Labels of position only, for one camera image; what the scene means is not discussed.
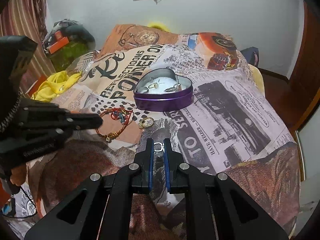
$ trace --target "striped curtain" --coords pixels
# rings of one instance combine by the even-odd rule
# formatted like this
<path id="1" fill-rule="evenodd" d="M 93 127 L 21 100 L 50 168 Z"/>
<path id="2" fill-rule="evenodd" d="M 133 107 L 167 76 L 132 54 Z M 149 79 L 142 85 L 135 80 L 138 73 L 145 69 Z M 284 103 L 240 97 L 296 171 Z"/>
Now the striped curtain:
<path id="1" fill-rule="evenodd" d="M 47 34 L 45 16 L 46 0 L 10 0 L 0 14 L 0 36 L 25 35 L 38 43 L 29 69 L 21 79 L 20 88 L 24 93 L 41 75 L 55 72 L 41 46 Z"/>

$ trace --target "beaded bracelet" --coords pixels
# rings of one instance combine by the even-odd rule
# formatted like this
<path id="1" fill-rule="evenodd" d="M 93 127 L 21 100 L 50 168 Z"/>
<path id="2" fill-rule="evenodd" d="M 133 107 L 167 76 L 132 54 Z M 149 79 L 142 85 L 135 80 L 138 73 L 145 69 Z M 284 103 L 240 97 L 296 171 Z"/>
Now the beaded bracelet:
<path id="1" fill-rule="evenodd" d="M 119 120 L 123 124 L 123 127 L 118 132 L 111 132 L 108 134 L 101 134 L 98 129 L 96 129 L 96 132 L 101 137 L 105 138 L 107 142 L 110 142 L 112 139 L 117 138 L 124 129 L 128 126 L 129 120 L 131 117 L 131 114 L 133 113 L 133 110 L 126 110 L 123 107 L 120 108 L 110 108 L 104 110 L 99 116 L 103 117 L 105 114 L 111 113 L 111 118 L 113 120 Z"/>

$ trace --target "bed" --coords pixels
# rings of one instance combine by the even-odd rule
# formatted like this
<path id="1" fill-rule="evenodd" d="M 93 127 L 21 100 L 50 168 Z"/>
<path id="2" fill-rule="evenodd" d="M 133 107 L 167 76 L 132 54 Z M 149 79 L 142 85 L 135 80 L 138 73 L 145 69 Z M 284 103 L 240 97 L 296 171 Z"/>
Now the bed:
<path id="1" fill-rule="evenodd" d="M 190 106 L 172 112 L 135 107 L 136 83 L 157 68 L 170 68 L 192 80 Z M 95 130 L 78 131 L 63 149 L 28 164 L 24 186 L 40 218 L 90 174 L 112 174 L 131 163 L 147 138 L 170 138 L 173 150 L 186 162 L 208 174 L 224 171 L 288 235 L 292 233 L 299 212 L 296 143 L 265 99 L 260 72 L 248 65 L 230 37 L 116 25 L 99 53 L 83 55 L 67 70 L 82 71 L 82 78 L 52 102 L 98 114 L 123 106 L 134 115 L 109 144 Z M 155 124 L 140 130 L 138 122 L 144 117 L 154 118 Z M 108 115 L 103 120 L 101 133 L 121 127 Z M 184 195 L 167 194 L 161 153 L 155 155 L 153 175 L 152 192 L 133 197 L 129 239 L 186 239 Z"/>

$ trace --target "robotic hand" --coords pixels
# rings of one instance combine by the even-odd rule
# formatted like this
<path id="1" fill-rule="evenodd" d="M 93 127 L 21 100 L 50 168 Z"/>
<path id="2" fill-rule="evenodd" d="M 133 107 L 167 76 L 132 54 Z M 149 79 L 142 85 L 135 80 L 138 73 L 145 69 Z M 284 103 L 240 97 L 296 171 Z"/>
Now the robotic hand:
<path id="1" fill-rule="evenodd" d="M 0 178 L 9 194 L 12 169 L 63 147 L 73 130 L 102 125 L 97 114 L 72 114 L 52 103 L 21 97 L 19 84 L 37 43 L 26 36 L 0 37 Z"/>

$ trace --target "purple tin box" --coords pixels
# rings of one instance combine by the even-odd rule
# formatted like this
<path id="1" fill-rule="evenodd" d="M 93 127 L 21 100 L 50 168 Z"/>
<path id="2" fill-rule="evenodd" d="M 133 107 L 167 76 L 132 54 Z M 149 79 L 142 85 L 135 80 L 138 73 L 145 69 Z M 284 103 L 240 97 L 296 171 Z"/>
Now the purple tin box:
<path id="1" fill-rule="evenodd" d="M 163 94 L 148 94 L 140 92 L 150 80 L 159 77 L 172 78 L 177 83 L 184 86 L 185 89 L 178 92 L 166 92 Z M 192 101 L 192 91 L 193 87 L 190 79 L 176 75 L 171 69 L 160 68 L 150 71 L 139 80 L 133 91 L 133 97 L 137 108 L 140 110 L 168 112 L 189 106 Z"/>

